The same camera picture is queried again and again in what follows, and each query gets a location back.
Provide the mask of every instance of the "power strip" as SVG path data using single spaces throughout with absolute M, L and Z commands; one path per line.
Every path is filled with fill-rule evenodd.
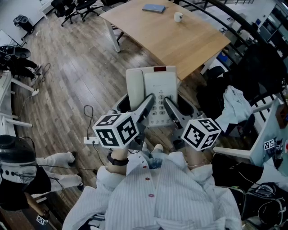
M 99 140 L 97 137 L 84 137 L 84 144 L 99 144 Z

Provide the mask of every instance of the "white telephone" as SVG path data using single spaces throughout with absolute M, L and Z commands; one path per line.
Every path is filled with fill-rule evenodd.
M 177 104 L 177 70 L 175 66 L 156 66 L 126 70 L 126 83 L 131 110 L 135 110 L 144 98 L 155 96 L 148 115 L 148 127 L 174 124 L 163 105 L 169 97 Z

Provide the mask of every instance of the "white wall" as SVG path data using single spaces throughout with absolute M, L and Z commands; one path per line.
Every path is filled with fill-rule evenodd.
M 10 35 L 18 43 L 26 31 L 14 25 L 13 19 L 19 14 L 29 18 L 32 25 L 36 24 L 43 15 L 38 12 L 41 3 L 38 0 L 0 0 L 0 30 Z
M 254 0 L 253 4 L 227 4 L 228 7 L 230 7 L 233 11 L 240 14 L 243 13 L 246 15 L 246 20 L 251 23 L 255 22 L 257 19 L 261 20 L 262 23 L 266 20 L 266 18 L 269 16 L 271 11 L 276 5 L 276 0 Z M 227 18 L 230 16 L 224 13 L 222 10 L 218 9 L 217 7 L 209 7 L 206 9 L 209 13 L 216 16 L 218 19 L 222 20 L 224 23 L 229 24 L 229 21 L 227 21 Z M 211 25 L 213 25 L 216 29 L 221 29 L 223 26 L 206 15 L 205 13 L 201 11 L 194 11 L 195 14 L 197 14 L 199 17 L 201 17 L 203 20 L 209 22 Z

